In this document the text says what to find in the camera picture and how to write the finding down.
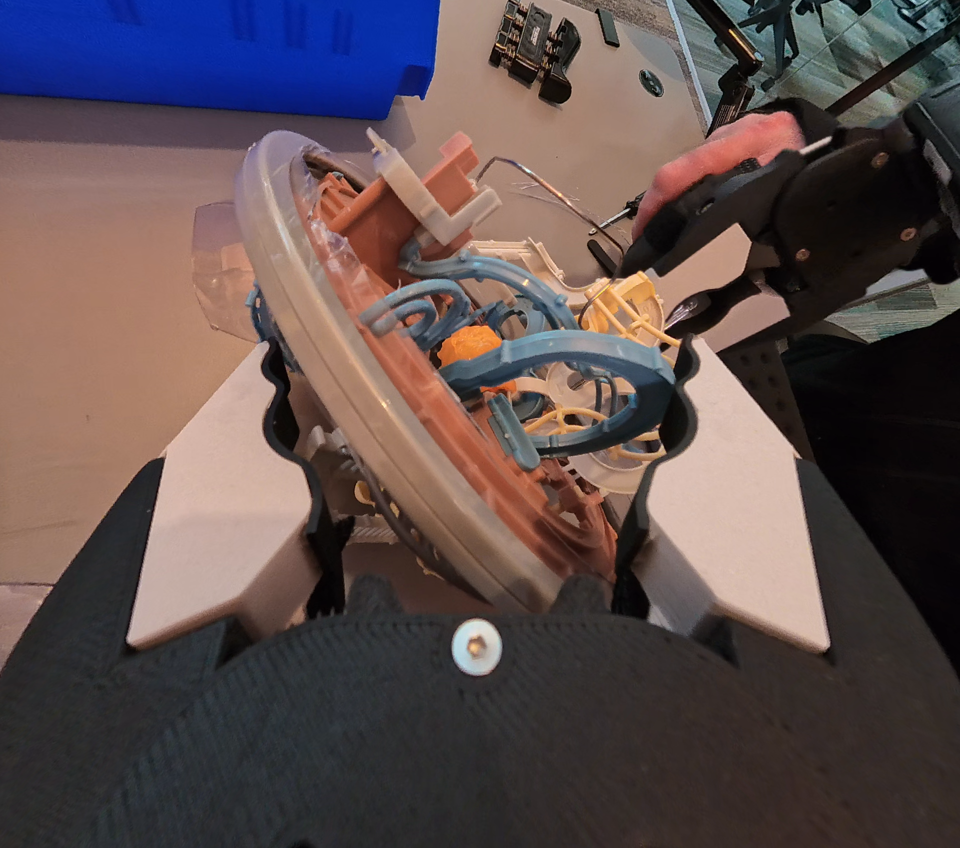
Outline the black-handled screwdriver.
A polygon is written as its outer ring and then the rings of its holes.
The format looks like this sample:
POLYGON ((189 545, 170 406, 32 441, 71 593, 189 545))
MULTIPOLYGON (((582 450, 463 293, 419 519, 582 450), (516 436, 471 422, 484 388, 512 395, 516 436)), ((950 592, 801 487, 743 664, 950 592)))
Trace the black-handled screwdriver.
POLYGON ((606 218, 599 225, 592 227, 588 231, 588 234, 592 237, 594 235, 597 235, 600 231, 606 230, 622 220, 625 220, 628 218, 635 218, 639 212, 642 199, 645 195, 646 195, 646 191, 643 191, 640 194, 637 194, 636 196, 631 198, 628 202, 626 202, 625 206, 622 209, 620 209, 618 212, 616 212, 614 215, 612 215, 609 218, 606 218))

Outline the blue storage bin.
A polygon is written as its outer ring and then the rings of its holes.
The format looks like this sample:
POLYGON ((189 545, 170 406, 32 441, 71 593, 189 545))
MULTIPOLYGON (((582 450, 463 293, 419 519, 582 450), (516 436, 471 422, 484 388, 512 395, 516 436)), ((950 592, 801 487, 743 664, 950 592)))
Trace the blue storage bin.
POLYGON ((2 0, 2 93, 386 119, 440 0, 2 0))

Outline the small clear plastic shell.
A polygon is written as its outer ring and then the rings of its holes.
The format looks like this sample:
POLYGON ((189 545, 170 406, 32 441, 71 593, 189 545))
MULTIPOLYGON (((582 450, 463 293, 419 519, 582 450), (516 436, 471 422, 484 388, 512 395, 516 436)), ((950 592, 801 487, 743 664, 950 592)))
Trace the small clear plastic shell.
POLYGON ((193 286, 210 326, 234 338, 258 342, 247 300, 255 287, 233 201, 198 206, 191 266, 193 286))

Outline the person's leg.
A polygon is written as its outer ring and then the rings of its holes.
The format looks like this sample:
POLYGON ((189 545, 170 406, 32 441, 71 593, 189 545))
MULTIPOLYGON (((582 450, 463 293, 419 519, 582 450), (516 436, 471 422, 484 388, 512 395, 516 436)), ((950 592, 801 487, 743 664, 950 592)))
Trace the person's leg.
POLYGON ((959 665, 959 312, 782 355, 817 464, 959 665))

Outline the marble maze ball toy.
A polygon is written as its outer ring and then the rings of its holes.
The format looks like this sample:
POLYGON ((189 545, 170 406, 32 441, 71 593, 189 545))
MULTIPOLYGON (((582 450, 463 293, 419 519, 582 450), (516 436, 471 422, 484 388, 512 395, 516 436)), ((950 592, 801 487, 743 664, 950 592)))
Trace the marble maze ball toy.
POLYGON ((679 340, 645 275, 571 287, 534 240, 476 242, 501 205, 455 134, 421 179, 370 130, 375 176, 268 134, 235 207, 271 334, 421 564, 504 609, 618 581, 606 496, 664 453, 679 340))

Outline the person's right hand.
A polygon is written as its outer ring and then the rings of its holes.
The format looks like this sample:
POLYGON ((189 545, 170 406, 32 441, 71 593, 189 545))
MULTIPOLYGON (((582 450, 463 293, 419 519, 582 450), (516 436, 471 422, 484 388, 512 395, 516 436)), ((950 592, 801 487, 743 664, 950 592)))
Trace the person's right hand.
POLYGON ((633 220, 631 236, 638 240, 651 218, 709 175, 723 174, 754 159, 765 166, 785 150, 800 150, 804 135, 787 110, 754 112, 718 128, 700 146, 675 158, 654 175, 633 220))

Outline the person's right forearm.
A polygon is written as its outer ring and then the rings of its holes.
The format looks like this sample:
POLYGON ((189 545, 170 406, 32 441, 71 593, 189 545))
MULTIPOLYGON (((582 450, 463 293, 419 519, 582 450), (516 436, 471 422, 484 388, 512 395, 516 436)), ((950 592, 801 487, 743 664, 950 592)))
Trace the person's right forearm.
POLYGON ((791 127, 783 130, 786 132, 784 136, 789 138, 786 147, 792 150, 801 150, 830 138, 839 127, 836 117, 799 97, 775 98, 752 112, 783 123, 790 120, 791 127))

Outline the black plastic device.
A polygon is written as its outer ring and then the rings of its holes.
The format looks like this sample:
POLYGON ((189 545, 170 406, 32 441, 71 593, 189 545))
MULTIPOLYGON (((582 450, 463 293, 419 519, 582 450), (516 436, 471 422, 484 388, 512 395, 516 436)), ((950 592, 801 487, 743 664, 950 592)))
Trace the black plastic device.
POLYGON ((539 82, 541 100, 562 105, 572 93, 569 67, 581 48, 575 24, 562 18, 555 29, 552 14, 535 3, 507 0, 488 62, 526 85, 539 82))

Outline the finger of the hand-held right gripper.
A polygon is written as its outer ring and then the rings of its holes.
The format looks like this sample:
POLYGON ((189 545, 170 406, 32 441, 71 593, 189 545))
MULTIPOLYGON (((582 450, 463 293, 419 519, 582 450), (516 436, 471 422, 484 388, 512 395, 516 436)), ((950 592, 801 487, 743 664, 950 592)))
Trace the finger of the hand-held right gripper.
POLYGON ((739 277, 705 293, 706 304, 681 320, 680 334, 703 338, 710 348, 729 348, 789 317, 785 298, 764 277, 739 277))
POLYGON ((746 270, 753 242, 733 224, 663 275, 654 275, 662 307, 674 311, 690 297, 721 290, 746 270))

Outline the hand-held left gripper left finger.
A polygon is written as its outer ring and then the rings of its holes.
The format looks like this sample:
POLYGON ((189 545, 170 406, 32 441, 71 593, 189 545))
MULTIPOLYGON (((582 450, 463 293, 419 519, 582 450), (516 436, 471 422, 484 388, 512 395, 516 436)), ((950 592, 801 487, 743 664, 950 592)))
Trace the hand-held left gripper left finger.
POLYGON ((147 649, 234 617, 253 639, 345 608, 343 547, 276 341, 259 344, 165 449, 127 643, 147 649))

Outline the black dimpled mat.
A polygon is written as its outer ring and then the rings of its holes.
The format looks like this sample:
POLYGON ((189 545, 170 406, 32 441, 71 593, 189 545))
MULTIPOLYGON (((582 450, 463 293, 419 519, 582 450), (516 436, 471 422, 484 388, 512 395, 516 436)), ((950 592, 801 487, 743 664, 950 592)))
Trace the black dimpled mat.
POLYGON ((720 351, 719 358, 791 443, 797 455, 814 461, 778 341, 740 342, 720 351))

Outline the clear plastic wrapper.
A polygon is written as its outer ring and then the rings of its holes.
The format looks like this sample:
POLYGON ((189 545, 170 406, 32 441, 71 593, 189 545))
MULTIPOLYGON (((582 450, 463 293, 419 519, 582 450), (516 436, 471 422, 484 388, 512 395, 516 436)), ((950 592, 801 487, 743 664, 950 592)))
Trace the clear plastic wrapper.
POLYGON ((544 179, 539 177, 535 178, 530 175, 524 181, 512 182, 511 186, 518 190, 521 194, 524 194, 528 197, 533 197, 534 199, 538 200, 552 199, 555 202, 562 203, 569 207, 571 211, 580 210, 578 199, 564 194, 555 186, 545 182, 544 179))

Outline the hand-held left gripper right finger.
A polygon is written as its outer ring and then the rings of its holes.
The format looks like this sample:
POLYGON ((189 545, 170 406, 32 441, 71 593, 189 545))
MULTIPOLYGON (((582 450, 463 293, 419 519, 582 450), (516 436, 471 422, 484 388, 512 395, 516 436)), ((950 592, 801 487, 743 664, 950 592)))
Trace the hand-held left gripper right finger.
POLYGON ((618 595, 666 626, 727 617, 813 653, 831 644, 794 447, 700 338, 683 341, 659 434, 616 550, 618 595))

